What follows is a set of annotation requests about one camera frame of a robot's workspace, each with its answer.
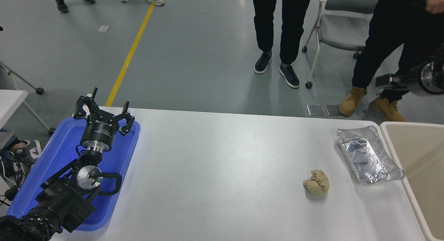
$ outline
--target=white desk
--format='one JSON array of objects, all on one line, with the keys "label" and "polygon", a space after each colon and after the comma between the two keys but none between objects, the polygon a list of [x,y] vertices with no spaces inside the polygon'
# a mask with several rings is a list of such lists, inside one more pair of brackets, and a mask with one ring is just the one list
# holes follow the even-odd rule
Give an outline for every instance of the white desk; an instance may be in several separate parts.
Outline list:
[{"label": "white desk", "polygon": [[[52,240],[424,240],[401,182],[358,184],[335,144],[371,121],[131,111],[141,132],[111,220]],[[312,169],[326,197],[306,194]]]},{"label": "white desk", "polygon": [[0,89],[0,128],[3,127],[27,96],[27,91]]}]

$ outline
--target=hand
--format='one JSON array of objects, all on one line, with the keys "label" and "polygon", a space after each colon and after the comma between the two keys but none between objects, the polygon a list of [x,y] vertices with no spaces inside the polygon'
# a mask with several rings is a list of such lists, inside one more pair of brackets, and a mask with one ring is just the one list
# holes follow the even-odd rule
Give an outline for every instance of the hand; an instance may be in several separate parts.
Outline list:
[{"label": "hand", "polygon": [[427,6],[425,10],[432,13],[438,14],[444,12],[444,0],[426,0]]}]

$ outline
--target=beige bin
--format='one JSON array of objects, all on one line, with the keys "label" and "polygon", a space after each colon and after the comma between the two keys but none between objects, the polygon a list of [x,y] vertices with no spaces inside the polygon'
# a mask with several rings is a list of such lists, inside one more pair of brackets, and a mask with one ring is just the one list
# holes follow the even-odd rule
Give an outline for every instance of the beige bin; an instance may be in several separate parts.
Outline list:
[{"label": "beige bin", "polygon": [[425,237],[444,240],[444,126],[384,122],[382,135]]}]

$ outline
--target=tan boot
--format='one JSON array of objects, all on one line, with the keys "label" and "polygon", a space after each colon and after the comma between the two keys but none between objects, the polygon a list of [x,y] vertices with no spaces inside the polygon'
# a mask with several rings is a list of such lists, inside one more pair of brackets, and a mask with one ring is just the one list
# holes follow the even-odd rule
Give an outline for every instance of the tan boot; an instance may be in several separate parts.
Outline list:
[{"label": "tan boot", "polygon": [[346,117],[352,116],[362,97],[366,94],[366,88],[353,87],[350,94],[347,95],[347,97],[343,100],[341,106],[339,106],[339,112],[341,112]]},{"label": "tan boot", "polygon": [[389,100],[382,98],[378,94],[374,101],[371,102],[371,107],[376,111],[381,113],[387,121],[402,121],[404,122],[404,117],[398,112],[398,101],[393,101],[389,103]]}]

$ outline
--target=aluminum foil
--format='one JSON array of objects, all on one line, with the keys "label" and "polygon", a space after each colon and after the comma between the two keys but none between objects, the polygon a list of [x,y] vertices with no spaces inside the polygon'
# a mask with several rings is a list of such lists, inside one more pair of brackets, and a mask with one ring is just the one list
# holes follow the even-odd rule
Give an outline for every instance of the aluminum foil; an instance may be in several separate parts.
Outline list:
[{"label": "aluminum foil", "polygon": [[390,158],[374,126],[338,129],[342,152],[357,180],[364,185],[405,177]]}]

